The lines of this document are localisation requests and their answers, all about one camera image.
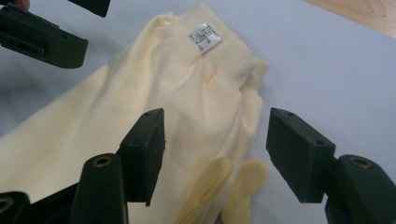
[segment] screw hole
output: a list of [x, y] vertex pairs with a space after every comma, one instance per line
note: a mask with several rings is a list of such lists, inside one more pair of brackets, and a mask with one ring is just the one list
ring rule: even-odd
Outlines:
[[350, 158], [350, 161], [354, 165], [359, 166], [360, 168], [363, 168], [363, 169], [368, 169], [373, 166], [369, 161], [367, 161], [364, 158], [352, 157], [352, 158]]
[[111, 158], [104, 156], [104, 157], [99, 157], [96, 160], [93, 161], [93, 165], [96, 167], [103, 167], [107, 166], [112, 162]]
[[7, 211], [14, 204], [14, 200], [10, 197], [0, 199], [0, 214]]

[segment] wooden surface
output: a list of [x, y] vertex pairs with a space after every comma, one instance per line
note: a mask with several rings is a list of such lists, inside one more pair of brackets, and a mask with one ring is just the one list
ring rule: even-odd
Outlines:
[[396, 38], [395, 0], [306, 0], [306, 2]]

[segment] black mechanical part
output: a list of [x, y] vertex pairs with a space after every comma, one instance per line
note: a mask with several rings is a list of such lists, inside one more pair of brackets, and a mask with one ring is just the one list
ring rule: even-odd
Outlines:
[[11, 3], [0, 10], [0, 44], [61, 68], [82, 66], [88, 40]]
[[163, 109], [143, 114], [120, 144], [117, 154], [122, 161], [128, 202], [150, 205], [163, 164], [165, 135]]
[[83, 7], [93, 14], [101, 17], [107, 15], [108, 7], [110, 6], [110, 0], [68, 0], [80, 7]]
[[117, 154], [89, 159], [79, 183], [36, 203], [23, 192], [0, 194], [0, 223], [127, 223], [127, 201], [150, 204], [162, 167], [163, 125], [163, 109], [143, 114]]
[[333, 157], [335, 144], [294, 113], [271, 109], [267, 150], [301, 203], [328, 195], [329, 223], [396, 223], [396, 186], [375, 162]]

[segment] white table surface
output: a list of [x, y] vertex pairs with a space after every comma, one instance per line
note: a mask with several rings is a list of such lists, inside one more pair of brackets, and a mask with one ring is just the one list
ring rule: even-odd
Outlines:
[[[206, 2], [270, 63], [249, 153], [270, 172], [252, 201], [252, 223], [327, 223], [324, 203], [299, 204], [270, 161], [265, 141], [273, 106], [296, 113], [332, 140], [337, 158], [361, 155], [396, 180], [395, 39], [304, 1]], [[103, 19], [66, 0], [31, 0], [31, 12], [88, 39], [88, 51], [80, 68], [67, 70], [0, 48], [0, 136], [105, 64], [150, 18], [179, 15], [194, 3], [113, 0]]]

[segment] barcode label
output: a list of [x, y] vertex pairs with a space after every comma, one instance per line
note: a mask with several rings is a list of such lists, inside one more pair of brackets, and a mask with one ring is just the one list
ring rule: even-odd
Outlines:
[[190, 39], [203, 54], [215, 47], [221, 40], [207, 23], [200, 25], [198, 29], [194, 30], [190, 34]]

